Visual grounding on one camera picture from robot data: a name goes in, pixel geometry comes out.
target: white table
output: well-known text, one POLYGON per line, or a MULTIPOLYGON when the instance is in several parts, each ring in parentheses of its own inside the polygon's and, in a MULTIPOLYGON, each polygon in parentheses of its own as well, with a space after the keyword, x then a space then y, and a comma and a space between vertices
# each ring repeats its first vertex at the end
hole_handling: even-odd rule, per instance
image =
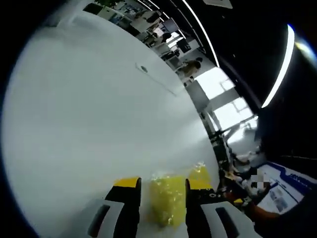
POLYGON ((145 183, 204 161, 219 183, 207 133, 177 75, 130 34, 86 12, 29 41, 1 126, 12 192, 44 237, 59 236, 118 178, 145 183))

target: office desk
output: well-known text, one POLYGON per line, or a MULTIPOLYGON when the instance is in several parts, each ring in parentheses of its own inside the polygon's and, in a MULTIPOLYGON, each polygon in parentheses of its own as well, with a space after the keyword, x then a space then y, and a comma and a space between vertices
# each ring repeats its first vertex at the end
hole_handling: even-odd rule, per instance
POLYGON ((87 12, 32 37, 13 70, 1 126, 9 185, 44 237, 57 237, 118 178, 145 183, 204 161, 213 186, 219 182, 206 130, 177 75, 87 12))

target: black ceiling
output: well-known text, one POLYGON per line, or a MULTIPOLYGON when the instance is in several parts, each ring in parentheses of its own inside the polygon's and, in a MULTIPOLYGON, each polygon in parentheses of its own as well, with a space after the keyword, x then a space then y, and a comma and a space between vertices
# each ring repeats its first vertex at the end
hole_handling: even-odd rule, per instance
MULTIPOLYGON (((175 9, 171 0, 152 0, 185 31, 193 34, 188 23, 175 9)), ((191 22, 204 45, 207 56, 213 61, 197 21, 182 0, 172 0, 191 22)), ((312 3, 272 0, 230 0, 233 9, 206 5, 203 0, 186 0, 204 26, 222 67, 233 79, 245 81, 259 100, 260 105, 268 96, 283 63, 287 43, 287 24, 317 46, 316 17, 312 3)), ((238 92, 248 94, 243 86, 238 92)), ((246 96, 253 111, 259 104, 246 96)))

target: desk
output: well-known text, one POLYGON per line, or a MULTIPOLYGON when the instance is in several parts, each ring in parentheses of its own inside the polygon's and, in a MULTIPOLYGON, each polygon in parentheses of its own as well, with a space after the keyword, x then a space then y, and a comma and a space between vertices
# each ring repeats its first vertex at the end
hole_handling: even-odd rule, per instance
POLYGON ((118 178, 145 183, 205 161, 212 185, 219 183, 208 135, 177 75, 142 42, 87 12, 30 39, 1 126, 12 193, 43 237, 59 236, 118 178), (136 67, 145 61, 151 75, 136 67))

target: white tabletop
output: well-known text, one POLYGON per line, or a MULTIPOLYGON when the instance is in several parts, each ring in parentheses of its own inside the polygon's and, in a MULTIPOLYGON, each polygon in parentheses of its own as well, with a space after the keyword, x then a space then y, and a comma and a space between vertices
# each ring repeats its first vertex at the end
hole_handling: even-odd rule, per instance
POLYGON ((177 75, 140 41, 86 12, 29 41, 1 126, 12 192, 44 237, 57 237, 118 178, 146 182, 204 161, 219 183, 211 143, 177 75))

